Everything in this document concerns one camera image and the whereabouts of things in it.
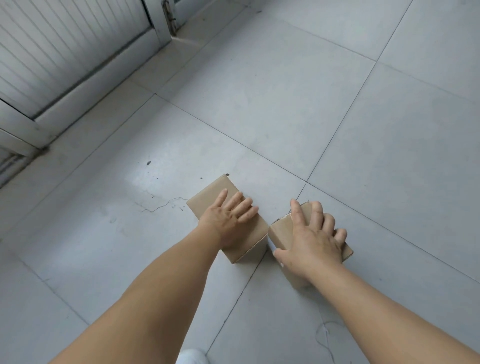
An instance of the hand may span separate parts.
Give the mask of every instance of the hand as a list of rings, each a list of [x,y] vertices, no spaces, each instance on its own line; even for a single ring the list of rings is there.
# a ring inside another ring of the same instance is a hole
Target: hand
[[[276,249],[275,258],[292,273],[309,279],[319,265],[342,264],[342,247],[347,238],[345,229],[335,230],[335,219],[324,214],[322,204],[312,202],[312,217],[306,226],[300,204],[290,201],[293,221],[293,245],[290,250]]]
[[[216,231],[220,237],[220,248],[225,248],[235,241],[239,227],[258,213],[258,206],[252,206],[250,197],[243,197],[237,192],[222,206],[227,198],[228,190],[224,189],[198,221],[199,227],[207,227]]]

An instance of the torn cardboard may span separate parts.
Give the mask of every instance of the torn cardboard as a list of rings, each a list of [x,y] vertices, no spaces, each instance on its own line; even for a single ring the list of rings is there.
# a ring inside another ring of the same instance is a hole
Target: torn cardboard
[[[305,221],[308,223],[312,216],[312,203],[305,202],[301,205]],[[278,219],[268,228],[268,237],[271,239],[275,248],[288,250],[293,244],[293,221],[290,214]],[[342,261],[345,261],[353,254],[353,250],[345,243],[342,249]],[[283,274],[287,277],[293,288],[299,289],[309,286],[310,283],[291,273],[286,267],[280,266]]]
[[[225,201],[228,201],[238,188],[230,181],[228,175],[224,174],[194,197],[187,201],[187,205],[199,219],[209,206],[215,202],[220,192],[227,188],[228,194]],[[305,221],[310,221],[312,215],[312,204],[306,202],[301,205],[305,216]],[[230,247],[222,249],[231,263],[237,263],[245,256],[254,254],[254,252],[264,251],[267,239],[273,243],[273,248],[290,249],[293,244],[293,221],[290,214],[278,219],[270,227],[265,220],[257,214],[248,223],[245,224],[244,233]],[[342,260],[346,260],[353,254],[353,250],[345,244],[342,250]],[[302,288],[309,285],[305,279],[295,276],[287,268],[282,267],[282,272],[290,284],[296,288]]]
[[[225,188],[228,189],[228,195],[225,199],[225,202],[227,202],[236,192],[238,192],[238,188],[235,187],[226,174],[206,186],[203,190],[188,200],[187,205],[193,211],[195,216],[200,219],[200,216],[202,216],[205,210],[215,202],[220,192]],[[267,233],[268,224],[259,214],[257,214],[245,224],[243,234],[239,236],[238,240],[233,242],[230,247],[222,249],[222,251],[231,263],[236,263],[250,250],[253,250],[253,247],[257,244],[261,244],[265,248]]]

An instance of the small cardboard box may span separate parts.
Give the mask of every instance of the small cardboard box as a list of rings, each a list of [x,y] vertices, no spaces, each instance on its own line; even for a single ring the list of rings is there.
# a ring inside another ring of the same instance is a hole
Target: small cardboard box
[[[199,219],[209,206],[215,202],[219,193],[224,189],[228,189],[228,195],[225,201],[228,201],[238,188],[230,181],[227,174],[220,176],[217,180],[206,186],[194,197],[187,201],[188,207],[193,211]],[[306,202],[301,205],[306,221],[310,221],[312,214],[312,204]],[[223,253],[227,256],[231,263],[237,263],[241,258],[249,255],[250,252],[264,249],[267,239],[274,245],[273,248],[290,249],[293,244],[293,221],[290,214],[275,221],[270,227],[265,220],[257,214],[247,224],[245,224],[244,234],[241,235],[237,242],[231,247],[224,248]],[[345,260],[353,254],[353,250],[344,245],[342,250],[342,259]],[[283,274],[287,277],[290,284],[296,288],[302,288],[309,285],[309,282],[295,276],[287,268],[281,267]]]
[[[224,174],[188,200],[187,205],[193,211],[195,216],[200,219],[200,216],[202,216],[205,210],[215,202],[216,198],[224,188],[228,189],[228,195],[225,201],[228,201],[236,192],[238,192],[238,188],[236,188],[228,176]],[[254,246],[260,244],[265,248],[267,244],[267,233],[268,224],[259,214],[257,214],[245,224],[244,234],[239,237],[239,240],[234,242],[231,247],[222,249],[222,251],[231,263],[236,263],[250,250],[253,250]]]
[[[308,224],[310,217],[312,216],[312,203],[305,202],[301,205],[301,209],[303,211],[303,215],[305,216],[305,221]],[[268,237],[275,248],[280,248],[283,250],[290,249],[293,244],[293,221],[291,215],[285,215],[270,225],[268,228]],[[353,250],[347,244],[345,244],[342,249],[342,261],[348,259],[352,254]],[[280,267],[293,288],[299,289],[310,285],[307,280],[294,275],[286,267]]]

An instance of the tiled floor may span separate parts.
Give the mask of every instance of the tiled floor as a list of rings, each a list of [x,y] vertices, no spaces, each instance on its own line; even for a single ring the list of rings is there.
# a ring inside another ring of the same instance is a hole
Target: tiled floor
[[[2,363],[72,341],[226,172],[269,223],[292,197],[320,200],[349,231],[350,269],[480,350],[479,14],[473,0],[217,0],[0,190]],[[184,347],[213,364],[366,363],[269,253],[218,255]]]

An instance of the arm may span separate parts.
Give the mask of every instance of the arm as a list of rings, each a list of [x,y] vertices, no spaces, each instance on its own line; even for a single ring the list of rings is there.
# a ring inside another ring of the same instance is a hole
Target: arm
[[[198,226],[140,273],[51,364],[175,363],[218,251],[258,212],[241,193],[222,206],[226,197],[223,190]]]
[[[480,363],[480,355],[392,301],[341,262],[347,232],[335,230],[333,216],[313,203],[310,225],[297,201],[291,201],[294,244],[275,257],[308,279],[342,316],[372,364]]]

